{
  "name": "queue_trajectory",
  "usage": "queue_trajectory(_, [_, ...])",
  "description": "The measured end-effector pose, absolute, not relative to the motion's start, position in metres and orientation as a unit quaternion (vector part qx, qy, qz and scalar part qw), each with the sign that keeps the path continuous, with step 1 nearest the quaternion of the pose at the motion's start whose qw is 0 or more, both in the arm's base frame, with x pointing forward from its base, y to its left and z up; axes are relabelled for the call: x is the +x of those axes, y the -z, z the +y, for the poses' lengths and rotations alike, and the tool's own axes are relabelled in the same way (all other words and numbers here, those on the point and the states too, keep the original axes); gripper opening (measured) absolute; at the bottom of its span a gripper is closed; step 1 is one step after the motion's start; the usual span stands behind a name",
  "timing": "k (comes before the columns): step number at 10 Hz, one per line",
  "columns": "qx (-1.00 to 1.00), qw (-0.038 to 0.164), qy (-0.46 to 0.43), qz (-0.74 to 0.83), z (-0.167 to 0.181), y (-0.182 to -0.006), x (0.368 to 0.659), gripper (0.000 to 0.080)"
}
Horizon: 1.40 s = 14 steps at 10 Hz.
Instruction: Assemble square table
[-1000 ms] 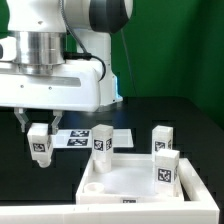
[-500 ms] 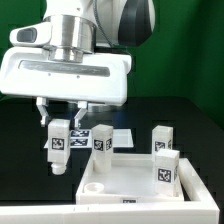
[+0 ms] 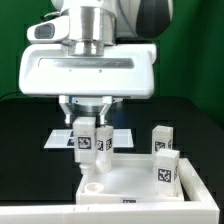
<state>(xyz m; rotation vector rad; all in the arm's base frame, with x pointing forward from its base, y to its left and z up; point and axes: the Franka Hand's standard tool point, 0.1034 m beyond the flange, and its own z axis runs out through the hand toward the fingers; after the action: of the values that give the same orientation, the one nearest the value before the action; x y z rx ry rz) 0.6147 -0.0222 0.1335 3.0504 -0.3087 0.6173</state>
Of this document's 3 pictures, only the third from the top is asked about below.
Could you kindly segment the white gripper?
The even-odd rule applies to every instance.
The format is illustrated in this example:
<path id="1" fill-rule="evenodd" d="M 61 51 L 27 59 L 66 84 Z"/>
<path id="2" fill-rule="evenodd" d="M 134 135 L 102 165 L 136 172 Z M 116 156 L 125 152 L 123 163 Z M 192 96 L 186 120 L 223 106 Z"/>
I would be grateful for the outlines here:
<path id="1" fill-rule="evenodd" d="M 75 119 L 74 97 L 102 97 L 99 124 L 113 98 L 148 98 L 154 92 L 153 44 L 119 44 L 95 39 L 70 38 L 70 30 L 81 32 L 80 23 L 67 16 L 30 27 L 19 70 L 19 88 L 27 95 L 59 96 L 65 125 Z"/>

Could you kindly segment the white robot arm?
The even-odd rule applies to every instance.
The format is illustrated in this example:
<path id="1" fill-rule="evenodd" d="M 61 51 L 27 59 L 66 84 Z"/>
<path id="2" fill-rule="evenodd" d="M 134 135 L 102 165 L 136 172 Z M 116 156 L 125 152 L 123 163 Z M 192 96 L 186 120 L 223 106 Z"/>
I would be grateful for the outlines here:
<path id="1" fill-rule="evenodd" d="M 27 30 L 19 87 L 31 96 L 57 97 L 72 123 L 71 106 L 99 107 L 100 125 L 114 102 L 154 93 L 157 47 L 173 0 L 51 0 L 55 11 Z"/>

